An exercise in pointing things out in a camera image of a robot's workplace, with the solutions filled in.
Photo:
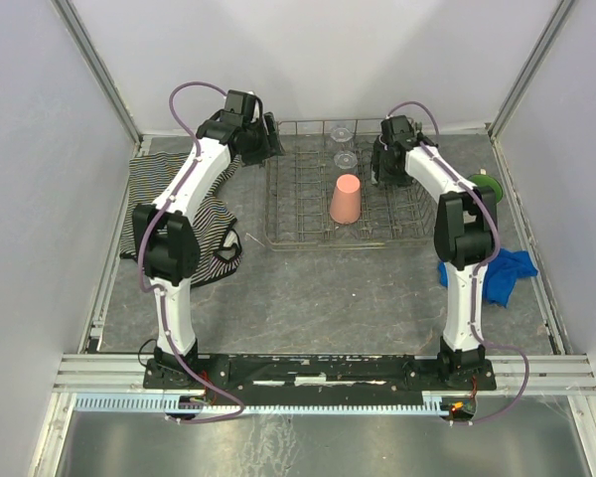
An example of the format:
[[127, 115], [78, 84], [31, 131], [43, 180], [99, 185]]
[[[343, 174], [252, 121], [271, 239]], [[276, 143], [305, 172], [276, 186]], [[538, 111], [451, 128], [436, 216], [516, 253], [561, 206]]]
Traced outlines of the clear plastic cup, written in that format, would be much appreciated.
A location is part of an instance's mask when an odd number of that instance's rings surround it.
[[339, 145], [347, 144], [354, 138], [354, 133], [346, 126], [338, 125], [330, 133], [330, 138]]
[[334, 155], [334, 164], [341, 170], [351, 170], [357, 167], [358, 157], [352, 151], [339, 151]]

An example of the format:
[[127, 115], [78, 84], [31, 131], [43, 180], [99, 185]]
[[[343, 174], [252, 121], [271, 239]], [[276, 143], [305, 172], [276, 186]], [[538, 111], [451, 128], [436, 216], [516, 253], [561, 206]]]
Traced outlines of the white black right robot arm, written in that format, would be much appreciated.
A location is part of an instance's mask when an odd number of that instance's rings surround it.
[[495, 191], [460, 175], [405, 115], [381, 121], [373, 144], [372, 181], [414, 183], [436, 203], [433, 243], [447, 276], [446, 324], [437, 357], [413, 361], [410, 377], [445, 389], [494, 390], [481, 314], [488, 263], [500, 248]]

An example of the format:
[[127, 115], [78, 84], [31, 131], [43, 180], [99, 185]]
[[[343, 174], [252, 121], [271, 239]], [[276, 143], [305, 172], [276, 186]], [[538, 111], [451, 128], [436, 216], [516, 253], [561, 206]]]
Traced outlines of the salmon pink plastic cup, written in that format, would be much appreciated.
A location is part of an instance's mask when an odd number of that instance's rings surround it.
[[355, 223], [361, 215], [361, 181], [354, 174], [341, 175], [335, 185], [330, 217], [338, 224]]

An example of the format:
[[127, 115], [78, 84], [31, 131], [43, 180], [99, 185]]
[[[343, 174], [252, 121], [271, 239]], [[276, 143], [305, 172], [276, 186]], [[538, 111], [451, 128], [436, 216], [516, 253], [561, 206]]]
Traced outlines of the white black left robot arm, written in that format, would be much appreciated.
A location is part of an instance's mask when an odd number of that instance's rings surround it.
[[133, 212], [140, 287], [154, 294], [160, 322], [155, 366], [207, 388], [212, 383], [195, 370], [198, 341], [191, 319], [192, 277], [201, 262], [196, 215], [212, 184], [236, 159], [255, 165], [282, 151], [275, 119], [257, 95], [229, 90], [223, 98], [223, 108], [190, 133], [192, 151], [170, 185]]

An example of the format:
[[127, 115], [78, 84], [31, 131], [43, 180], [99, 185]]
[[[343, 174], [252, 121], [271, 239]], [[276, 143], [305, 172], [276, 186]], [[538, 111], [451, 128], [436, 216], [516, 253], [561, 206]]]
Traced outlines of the grey wire dish rack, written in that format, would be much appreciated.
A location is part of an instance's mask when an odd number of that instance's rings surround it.
[[373, 174], [377, 119], [284, 120], [266, 162], [264, 231], [275, 249], [374, 248], [432, 240], [436, 208], [412, 180]]

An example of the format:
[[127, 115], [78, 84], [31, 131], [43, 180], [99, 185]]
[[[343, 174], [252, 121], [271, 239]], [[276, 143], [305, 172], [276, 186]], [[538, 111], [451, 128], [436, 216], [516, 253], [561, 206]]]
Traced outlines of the christmas mug green inside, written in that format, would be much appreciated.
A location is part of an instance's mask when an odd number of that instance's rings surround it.
[[485, 169], [481, 169], [478, 173], [470, 175], [468, 180], [479, 188], [488, 187], [492, 189], [495, 193], [497, 204], [503, 199], [504, 189], [501, 182], [494, 176], [489, 175]]

